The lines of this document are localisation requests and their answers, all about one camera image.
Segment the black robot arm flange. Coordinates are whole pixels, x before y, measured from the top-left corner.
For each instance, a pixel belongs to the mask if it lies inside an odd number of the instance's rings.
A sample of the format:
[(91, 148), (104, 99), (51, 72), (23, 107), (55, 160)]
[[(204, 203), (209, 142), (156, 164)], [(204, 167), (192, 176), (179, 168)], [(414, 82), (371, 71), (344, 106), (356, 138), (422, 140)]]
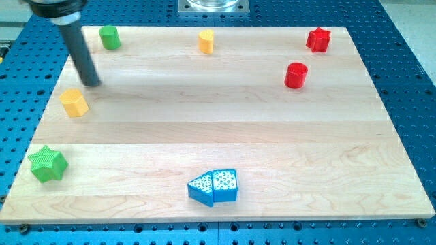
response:
[(80, 12), (87, 0), (32, 1), (25, 0), (34, 14), (44, 18), (59, 18)]

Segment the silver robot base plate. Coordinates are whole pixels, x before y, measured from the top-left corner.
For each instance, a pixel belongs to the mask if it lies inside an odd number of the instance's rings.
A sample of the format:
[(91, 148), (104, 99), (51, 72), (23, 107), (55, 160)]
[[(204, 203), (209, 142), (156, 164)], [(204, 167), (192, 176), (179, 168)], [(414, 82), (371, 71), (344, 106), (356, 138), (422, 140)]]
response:
[(250, 13), (249, 0), (178, 0), (177, 12), (181, 16), (243, 15)]

